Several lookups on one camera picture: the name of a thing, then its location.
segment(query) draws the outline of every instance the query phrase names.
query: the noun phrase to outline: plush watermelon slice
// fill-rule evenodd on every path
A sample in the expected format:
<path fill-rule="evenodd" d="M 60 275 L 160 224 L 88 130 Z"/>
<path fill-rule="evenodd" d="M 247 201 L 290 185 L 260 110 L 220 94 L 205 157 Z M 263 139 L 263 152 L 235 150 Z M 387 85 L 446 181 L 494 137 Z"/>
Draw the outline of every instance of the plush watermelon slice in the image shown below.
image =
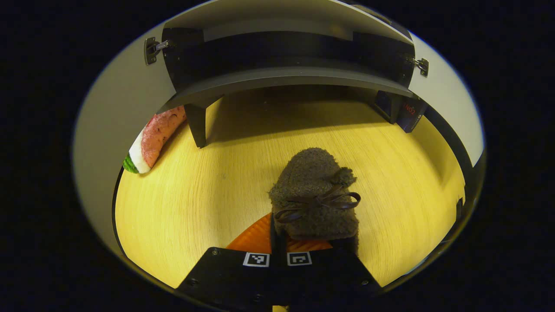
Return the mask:
<path fill-rule="evenodd" d="M 160 156 L 162 146 L 186 120 L 183 106 L 154 115 L 141 130 L 123 160 L 123 168 L 132 173 L 147 173 Z"/>

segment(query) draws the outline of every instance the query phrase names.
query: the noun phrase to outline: black box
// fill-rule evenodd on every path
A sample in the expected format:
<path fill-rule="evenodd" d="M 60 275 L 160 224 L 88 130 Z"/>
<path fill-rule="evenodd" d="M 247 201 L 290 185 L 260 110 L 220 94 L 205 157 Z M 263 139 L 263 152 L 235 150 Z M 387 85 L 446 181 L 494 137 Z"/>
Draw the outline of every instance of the black box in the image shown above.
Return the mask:
<path fill-rule="evenodd" d="M 397 124 L 406 133 L 411 133 L 424 115 L 427 107 L 428 103 L 422 99 L 403 97 L 397 116 Z"/>

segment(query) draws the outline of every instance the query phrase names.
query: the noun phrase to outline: brown ribbon bow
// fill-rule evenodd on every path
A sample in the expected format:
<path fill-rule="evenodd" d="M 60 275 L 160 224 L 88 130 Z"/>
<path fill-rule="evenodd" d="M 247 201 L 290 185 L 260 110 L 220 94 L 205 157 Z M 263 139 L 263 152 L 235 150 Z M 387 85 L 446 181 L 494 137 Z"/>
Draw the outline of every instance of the brown ribbon bow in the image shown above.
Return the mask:
<path fill-rule="evenodd" d="M 331 188 L 323 195 L 318 195 L 315 197 L 290 197 L 286 198 L 288 202 L 294 203 L 304 203 L 302 207 L 299 208 L 288 208 L 278 211 L 275 214 L 275 220 L 279 223 L 289 223 L 293 222 L 296 219 L 299 219 L 303 216 L 302 211 L 304 209 L 314 208 L 314 207 L 328 207 L 328 208 L 335 208 L 341 210 L 352 209 L 360 203 L 360 195 L 355 192 L 348 192 L 345 194 L 334 195 L 338 190 L 342 189 L 343 186 L 338 184 Z M 336 200 L 340 199 L 343 196 L 350 196 L 356 199 L 356 202 L 336 202 Z"/>

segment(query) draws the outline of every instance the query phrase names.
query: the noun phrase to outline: brown fuzzy slipper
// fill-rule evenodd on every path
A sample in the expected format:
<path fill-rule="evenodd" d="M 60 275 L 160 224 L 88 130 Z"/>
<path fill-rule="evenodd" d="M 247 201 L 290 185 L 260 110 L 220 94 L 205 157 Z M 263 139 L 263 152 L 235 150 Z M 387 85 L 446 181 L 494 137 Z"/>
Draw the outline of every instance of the brown fuzzy slipper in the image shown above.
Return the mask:
<path fill-rule="evenodd" d="M 356 253 L 359 221 L 353 208 L 360 196 L 347 189 L 355 181 L 351 169 L 339 167 L 321 148 L 297 153 L 269 193 L 277 233 L 296 240 L 352 238 L 349 249 Z"/>

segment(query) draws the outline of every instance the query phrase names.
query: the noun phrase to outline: dark background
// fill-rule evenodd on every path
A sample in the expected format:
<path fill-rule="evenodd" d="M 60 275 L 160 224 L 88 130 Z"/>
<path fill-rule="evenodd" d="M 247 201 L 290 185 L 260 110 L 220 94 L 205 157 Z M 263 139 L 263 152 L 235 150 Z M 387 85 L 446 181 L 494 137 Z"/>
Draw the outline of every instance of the dark background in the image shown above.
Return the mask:
<path fill-rule="evenodd" d="M 22 149 L 17 165 L 7 169 L 15 177 L 9 184 L 19 183 L 19 216 L 6 236 L 8 300 L 1 305 L 8 310 L 194 310 L 102 246 L 80 211 L 69 151 L 80 103 L 103 67 L 148 29 L 200 2 L 12 3 L 13 13 L 3 13 L 10 40 L 3 69 L 24 86 L 8 105 L 22 108 L 10 122 L 23 128 L 13 133 Z M 549 310 L 551 7 L 360 2 L 417 34 L 460 71 L 480 106 L 489 150 L 477 210 L 452 248 L 364 310 Z"/>

